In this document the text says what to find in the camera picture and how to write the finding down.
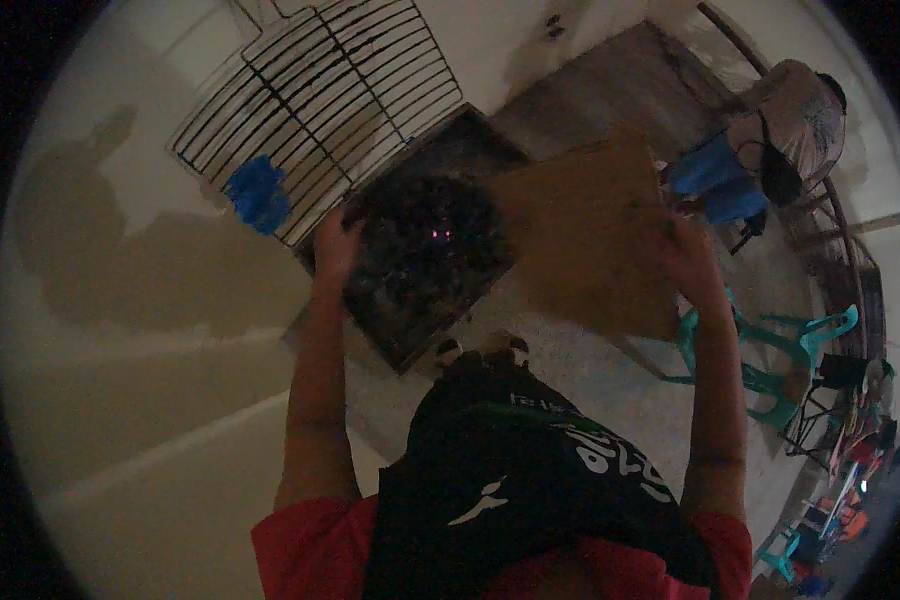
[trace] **grill grate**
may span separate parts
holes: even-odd
[[[297,248],[344,194],[464,99],[413,0],[336,0],[286,14],[217,69],[168,150],[223,189],[261,155],[287,172]]]

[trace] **cardboard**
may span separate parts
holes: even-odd
[[[602,142],[483,183],[538,309],[610,339],[675,339],[677,290],[648,246],[667,213],[640,129],[614,126]]]

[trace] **concrete floor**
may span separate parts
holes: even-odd
[[[684,60],[678,78],[646,28],[612,37],[645,17],[641,2],[419,5],[466,99],[497,114],[538,157],[631,120],[672,158],[716,125],[700,104],[708,102],[699,96],[706,72]],[[461,21],[460,11],[472,18]],[[550,44],[540,26],[553,12],[578,27]],[[246,33],[211,0],[108,8],[50,90],[8,203],[0,244],[6,419],[50,538],[100,597],[260,594],[249,531],[270,510],[279,477],[295,361],[281,337],[309,279],[163,150],[199,83]],[[106,151],[91,143],[101,135]],[[763,238],[721,259],[746,314],[809,316],[820,305],[774,220]],[[512,276],[455,334],[472,344],[499,327],[527,338],[536,374],[631,439],[680,494],[691,388],[663,384],[606,341],[534,312]],[[681,368],[665,344],[637,344],[664,369]],[[418,372],[395,377],[359,332],[348,332],[348,352],[349,426],[369,494],[376,470],[402,452],[429,381]],[[786,368],[763,348],[744,358]],[[803,461],[753,422],[747,461],[747,524],[759,544]]]

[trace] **hand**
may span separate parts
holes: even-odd
[[[656,246],[660,269],[700,315],[730,313],[717,252],[706,231],[669,214]]]
[[[328,212],[313,240],[316,262],[313,284],[326,285],[334,291],[343,291],[347,285],[360,250],[360,232],[366,224],[366,221],[355,222],[344,230],[344,215],[343,206]]]

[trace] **blue towel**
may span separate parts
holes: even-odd
[[[292,210],[280,187],[286,174],[277,169],[267,155],[257,156],[237,168],[223,186],[240,220],[259,234],[276,232]]]

